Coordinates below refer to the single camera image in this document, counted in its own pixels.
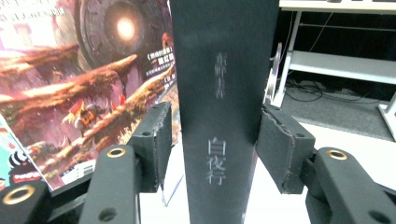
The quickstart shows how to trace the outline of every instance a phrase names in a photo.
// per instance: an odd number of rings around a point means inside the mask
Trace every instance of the metal frame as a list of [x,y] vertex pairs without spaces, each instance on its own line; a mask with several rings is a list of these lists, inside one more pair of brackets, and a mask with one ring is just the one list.
[[396,92],[388,105],[379,105],[378,109],[396,141]]
[[[294,10],[295,8],[288,8],[285,6],[283,9]],[[305,71],[328,76],[349,77],[396,85],[396,77],[393,74],[396,70],[396,63],[394,62],[294,50],[295,39],[297,37],[298,28],[301,25],[300,20],[303,10],[306,10],[306,8],[300,8],[300,10],[297,11],[279,88],[271,105],[278,107],[282,106],[286,90],[286,80],[290,70]]]

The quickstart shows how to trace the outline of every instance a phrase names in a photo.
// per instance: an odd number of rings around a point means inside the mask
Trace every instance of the colorful book cover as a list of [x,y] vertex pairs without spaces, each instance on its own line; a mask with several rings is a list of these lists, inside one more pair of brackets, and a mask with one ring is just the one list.
[[165,0],[0,1],[0,77],[0,114],[52,189],[92,172],[156,103],[172,103],[177,140]]
[[6,121],[0,116],[0,190],[41,176],[14,138]]

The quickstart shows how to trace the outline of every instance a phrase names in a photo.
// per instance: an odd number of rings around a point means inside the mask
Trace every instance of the book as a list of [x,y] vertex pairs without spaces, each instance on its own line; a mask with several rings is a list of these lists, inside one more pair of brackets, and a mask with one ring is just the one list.
[[41,179],[40,173],[20,147],[0,116],[0,190],[24,181]]
[[244,223],[278,1],[171,1],[190,223]]
[[172,33],[166,1],[0,3],[0,114],[51,189],[91,173],[159,102],[176,143]]

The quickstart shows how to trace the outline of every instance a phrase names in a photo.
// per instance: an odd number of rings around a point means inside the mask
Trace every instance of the dark gray book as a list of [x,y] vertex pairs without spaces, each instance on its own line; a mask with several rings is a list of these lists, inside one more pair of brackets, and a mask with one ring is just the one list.
[[243,223],[275,0],[171,1],[192,224]]

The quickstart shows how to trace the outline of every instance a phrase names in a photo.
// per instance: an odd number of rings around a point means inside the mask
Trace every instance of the white table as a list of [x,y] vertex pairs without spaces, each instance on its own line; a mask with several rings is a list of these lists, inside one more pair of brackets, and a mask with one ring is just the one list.
[[[375,182],[396,189],[396,143],[309,124],[303,126],[316,137],[315,148],[337,147],[351,153]],[[183,170],[180,146],[172,150],[165,187],[172,188],[172,183],[175,183]],[[245,224],[308,224],[310,221],[305,208],[305,194],[306,190],[303,195],[280,194],[262,162],[258,160]],[[140,194],[142,223],[190,223],[187,197],[185,179],[181,181],[167,207],[161,202],[160,192]]]
[[[289,70],[396,85],[396,62],[304,52],[294,49],[294,43],[303,11],[396,14],[396,3],[379,3],[373,2],[372,0],[342,0],[341,3],[310,0],[280,0],[279,6],[282,10],[297,11],[297,15],[290,37],[290,44],[288,46],[288,53],[286,55],[279,89],[277,90],[272,105],[279,107],[282,105]],[[379,110],[396,140],[396,118],[394,116],[396,112],[396,93],[389,105],[381,105]]]

